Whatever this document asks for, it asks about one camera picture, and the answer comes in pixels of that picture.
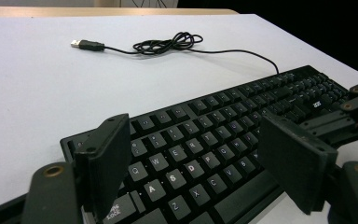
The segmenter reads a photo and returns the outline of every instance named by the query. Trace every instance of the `usb connector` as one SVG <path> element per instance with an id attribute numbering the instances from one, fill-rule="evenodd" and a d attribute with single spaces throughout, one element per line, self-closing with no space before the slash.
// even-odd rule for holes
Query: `usb connector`
<path id="1" fill-rule="evenodd" d="M 92 42 L 88 40 L 74 40 L 71 43 L 72 48 L 87 49 L 92 51 L 103 51 L 105 49 L 104 44 L 98 42 Z"/>

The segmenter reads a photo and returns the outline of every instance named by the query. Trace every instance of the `white table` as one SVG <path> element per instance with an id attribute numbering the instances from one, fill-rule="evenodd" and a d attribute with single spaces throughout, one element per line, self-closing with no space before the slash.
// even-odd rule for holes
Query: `white table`
<path id="1" fill-rule="evenodd" d="M 247 54 L 145 58 L 70 47 L 88 39 L 131 50 L 180 31 L 204 37 L 196 49 L 248 49 L 281 71 L 310 64 L 346 88 L 358 83 L 357 71 L 256 15 L 0 18 L 0 204 L 27 192 L 38 168 L 64 161 L 66 136 L 275 73 Z M 338 163 L 352 159 L 358 144 L 339 152 Z M 285 198 L 260 223 L 323 223 L 325 216 L 303 216 Z"/>

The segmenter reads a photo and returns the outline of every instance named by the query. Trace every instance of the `wooden edge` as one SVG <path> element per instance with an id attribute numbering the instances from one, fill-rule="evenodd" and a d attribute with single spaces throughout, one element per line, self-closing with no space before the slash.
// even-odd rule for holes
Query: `wooden edge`
<path id="1" fill-rule="evenodd" d="M 235 15 L 231 9 L 136 7 L 0 7 L 0 17 Z"/>

